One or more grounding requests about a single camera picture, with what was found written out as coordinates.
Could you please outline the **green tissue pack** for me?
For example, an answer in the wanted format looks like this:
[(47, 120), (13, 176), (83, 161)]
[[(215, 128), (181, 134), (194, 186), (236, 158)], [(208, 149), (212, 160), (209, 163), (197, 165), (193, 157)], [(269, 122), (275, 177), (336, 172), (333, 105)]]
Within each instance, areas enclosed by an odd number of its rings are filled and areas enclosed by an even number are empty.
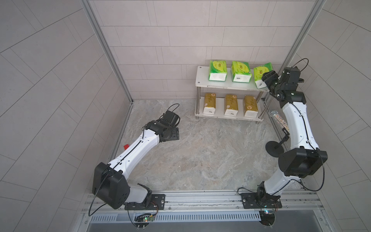
[(227, 73), (226, 61), (210, 61), (209, 81), (225, 82)]
[(231, 65), (232, 81), (237, 83), (249, 83), (252, 77), (248, 62), (233, 61)]
[(262, 89), (262, 88), (267, 87), (265, 82), (262, 80), (262, 77), (265, 73), (268, 73), (272, 70), (273, 70), (273, 66), (270, 62), (262, 66), (258, 66), (254, 68), (254, 80), (255, 80), (257, 89)]

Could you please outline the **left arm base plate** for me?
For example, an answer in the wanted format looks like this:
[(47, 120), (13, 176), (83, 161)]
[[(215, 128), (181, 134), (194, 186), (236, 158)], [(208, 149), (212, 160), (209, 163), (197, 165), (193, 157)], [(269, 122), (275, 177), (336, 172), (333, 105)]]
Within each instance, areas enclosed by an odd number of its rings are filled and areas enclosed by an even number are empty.
[(125, 210), (163, 210), (165, 194), (151, 194), (142, 203), (125, 203)]

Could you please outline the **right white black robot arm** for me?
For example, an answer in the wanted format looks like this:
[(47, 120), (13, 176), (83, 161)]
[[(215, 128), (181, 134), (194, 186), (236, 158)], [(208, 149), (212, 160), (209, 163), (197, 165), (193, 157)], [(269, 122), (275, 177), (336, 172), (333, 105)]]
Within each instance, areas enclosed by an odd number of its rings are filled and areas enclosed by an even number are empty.
[(257, 189), (256, 199), (261, 202), (277, 201), (289, 184), (314, 175), (328, 159), (327, 152), (320, 150), (312, 134), (305, 95), (297, 90), (298, 84), (304, 81), (300, 78), (300, 70), (286, 67), (281, 75), (269, 71), (263, 74), (262, 81), (270, 95), (279, 101), (286, 116), (290, 150), (284, 151), (281, 142), (269, 141), (266, 144), (266, 151), (278, 158), (279, 169)]

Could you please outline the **gold tissue pack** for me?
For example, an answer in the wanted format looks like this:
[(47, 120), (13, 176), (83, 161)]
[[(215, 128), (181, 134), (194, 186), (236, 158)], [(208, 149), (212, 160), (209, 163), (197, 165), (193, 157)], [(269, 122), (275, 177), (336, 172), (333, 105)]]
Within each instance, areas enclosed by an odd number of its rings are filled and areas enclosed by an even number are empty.
[(216, 111), (216, 94), (206, 93), (204, 97), (204, 114), (214, 115)]
[(237, 116), (239, 109), (238, 109), (238, 99), (236, 95), (227, 94), (225, 96), (225, 109), (224, 115), (235, 117)]
[(256, 118), (259, 109), (257, 105), (257, 100), (253, 96), (245, 95), (243, 99), (243, 111), (244, 111), (244, 117), (247, 118)]

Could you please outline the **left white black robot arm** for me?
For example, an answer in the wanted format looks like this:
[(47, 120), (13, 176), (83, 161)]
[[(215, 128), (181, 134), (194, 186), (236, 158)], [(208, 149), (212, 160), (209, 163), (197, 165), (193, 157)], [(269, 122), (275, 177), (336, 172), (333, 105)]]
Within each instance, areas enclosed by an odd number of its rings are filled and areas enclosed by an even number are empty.
[(147, 123), (140, 136), (121, 155), (94, 170), (92, 193), (113, 209), (122, 205), (145, 209), (150, 206), (152, 190), (142, 184), (130, 185), (127, 179), (135, 166), (161, 142), (179, 140), (180, 117), (166, 111), (159, 119)]

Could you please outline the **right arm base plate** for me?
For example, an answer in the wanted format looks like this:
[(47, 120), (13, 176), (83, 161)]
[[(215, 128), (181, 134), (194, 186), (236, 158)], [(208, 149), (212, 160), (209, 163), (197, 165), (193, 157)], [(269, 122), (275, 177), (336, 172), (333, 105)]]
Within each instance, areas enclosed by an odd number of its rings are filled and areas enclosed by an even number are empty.
[(282, 208), (281, 196), (267, 193), (240, 193), (244, 209), (279, 209)]

